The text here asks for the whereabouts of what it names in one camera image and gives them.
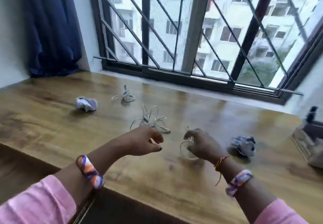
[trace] white apartment building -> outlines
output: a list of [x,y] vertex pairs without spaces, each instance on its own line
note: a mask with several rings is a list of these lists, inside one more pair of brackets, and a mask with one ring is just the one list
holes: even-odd
[[[160,0],[173,19],[177,23],[180,10],[181,0]],[[257,6],[259,0],[251,0],[253,6]],[[303,24],[309,19],[314,7],[319,0],[292,0],[300,15]],[[114,0],[115,7],[120,11],[123,18],[128,21],[133,31],[141,40],[141,15],[132,4],[130,0]],[[137,5],[141,7],[141,0],[135,0]],[[249,23],[252,18],[251,9],[246,0],[216,0],[221,12],[223,13],[228,24],[231,26],[233,32],[240,44],[242,44],[245,34],[247,32]],[[176,43],[176,29],[163,12],[156,0],[151,0],[150,23],[154,26],[156,32],[167,45],[169,50],[174,53]],[[188,25],[191,16],[192,0],[184,0],[182,8],[182,17],[180,24],[180,35],[177,47],[177,58],[175,69],[180,70],[183,62],[184,48],[186,44],[186,37]],[[271,0],[267,9],[266,16],[263,19],[263,25],[272,40],[272,43],[280,55],[285,57],[290,51],[293,43],[300,38],[299,30],[295,24],[294,16],[291,13],[290,6],[287,0]],[[125,28],[123,23],[116,15],[113,16],[113,28],[118,33],[120,39],[131,50],[135,58],[142,63],[142,51],[140,45],[133,38],[129,30]],[[239,54],[240,48],[234,40],[232,34],[228,30],[225,22],[221,18],[219,12],[214,6],[213,2],[209,2],[207,11],[204,17],[203,32],[208,38],[220,59],[231,72],[235,60]],[[126,62],[134,63],[131,57],[124,51],[121,45],[115,41],[117,57]],[[156,38],[155,34],[150,32],[150,53],[162,68],[172,69],[173,60],[166,52],[165,48]],[[273,51],[261,31],[259,31],[255,41],[252,44],[251,50],[248,54],[252,63],[269,63],[278,69],[277,62]],[[223,67],[211,50],[210,46],[201,38],[197,50],[196,60],[206,75],[228,79]],[[202,74],[197,67],[194,67],[194,73]]]

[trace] bracelet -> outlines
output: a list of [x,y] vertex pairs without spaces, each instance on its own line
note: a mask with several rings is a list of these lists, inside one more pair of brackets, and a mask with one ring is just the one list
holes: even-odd
[[[219,166],[222,163],[222,161],[224,161],[226,158],[228,158],[229,155],[223,156],[222,158],[220,158],[220,160],[216,163],[216,165],[214,165],[214,168],[216,171],[219,171]],[[220,178],[218,180],[218,182],[216,183],[216,186],[219,184],[219,182],[221,181],[221,177],[222,177],[222,173],[220,173]]]
[[76,165],[95,189],[103,187],[103,177],[97,172],[86,155],[80,155],[76,159]]
[[249,170],[243,170],[235,178],[229,182],[228,187],[225,189],[225,192],[230,197],[234,197],[236,192],[240,189],[244,183],[246,183],[249,179],[253,178],[253,174]]

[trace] wooden tabletop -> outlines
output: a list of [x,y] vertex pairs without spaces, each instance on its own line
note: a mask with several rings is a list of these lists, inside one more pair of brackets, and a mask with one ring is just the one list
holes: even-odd
[[[124,85],[136,100],[112,101]],[[76,110],[80,96],[95,98],[98,110]],[[120,159],[105,174],[105,187],[191,223],[247,220],[226,196],[225,181],[214,186],[219,173],[210,163],[180,157],[185,128],[202,128],[224,147],[233,136],[254,136],[256,156],[235,160],[309,223],[323,219],[323,176],[290,139],[300,124],[294,115],[88,72],[14,84],[0,89],[0,101],[0,142],[59,168],[129,131],[142,104],[158,105],[172,131],[164,135],[163,150]]]

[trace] dark blue curtain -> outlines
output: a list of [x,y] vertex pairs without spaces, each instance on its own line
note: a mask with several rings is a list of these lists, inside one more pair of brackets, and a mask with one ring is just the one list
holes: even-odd
[[81,45],[73,0],[22,0],[32,77],[64,76],[78,70]]

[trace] pink sleeve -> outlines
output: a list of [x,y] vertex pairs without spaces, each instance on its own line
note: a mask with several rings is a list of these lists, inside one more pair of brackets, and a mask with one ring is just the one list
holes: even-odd
[[1,205],[0,224],[66,224],[75,212],[71,195],[50,175]]
[[261,212],[254,224],[308,224],[281,199],[273,201]]

